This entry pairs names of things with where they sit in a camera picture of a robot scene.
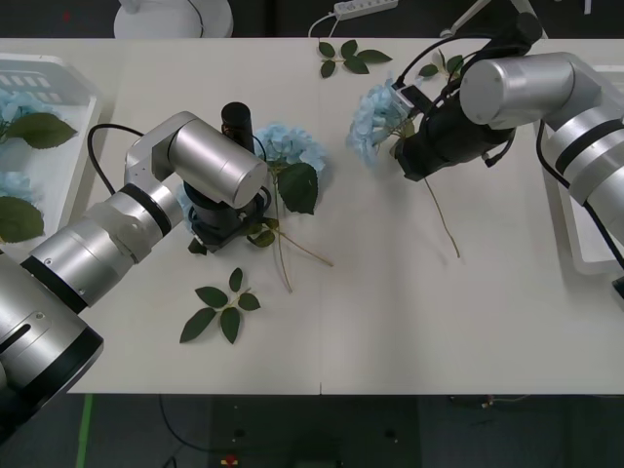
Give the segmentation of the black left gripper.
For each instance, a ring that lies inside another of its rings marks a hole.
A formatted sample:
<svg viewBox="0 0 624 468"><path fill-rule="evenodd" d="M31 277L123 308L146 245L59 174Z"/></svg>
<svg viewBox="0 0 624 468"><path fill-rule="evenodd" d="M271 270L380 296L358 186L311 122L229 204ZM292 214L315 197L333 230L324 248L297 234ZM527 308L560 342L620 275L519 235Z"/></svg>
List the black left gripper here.
<svg viewBox="0 0 624 468"><path fill-rule="evenodd" d="M233 227L217 228L199 219L192 220L193 240L187 249L192 254L214 254L223 249L235 237L240 236L243 230L243 223L237 223Z"/></svg>

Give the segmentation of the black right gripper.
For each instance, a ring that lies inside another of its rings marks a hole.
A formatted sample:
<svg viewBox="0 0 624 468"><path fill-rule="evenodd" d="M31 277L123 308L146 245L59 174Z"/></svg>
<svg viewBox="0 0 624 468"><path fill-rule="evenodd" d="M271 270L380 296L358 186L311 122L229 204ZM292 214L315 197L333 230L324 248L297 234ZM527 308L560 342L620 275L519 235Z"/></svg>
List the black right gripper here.
<svg viewBox="0 0 624 468"><path fill-rule="evenodd" d="M399 141L397 161L405 178L412 181L420 181L442 167L442 160L422 131Z"/></svg>

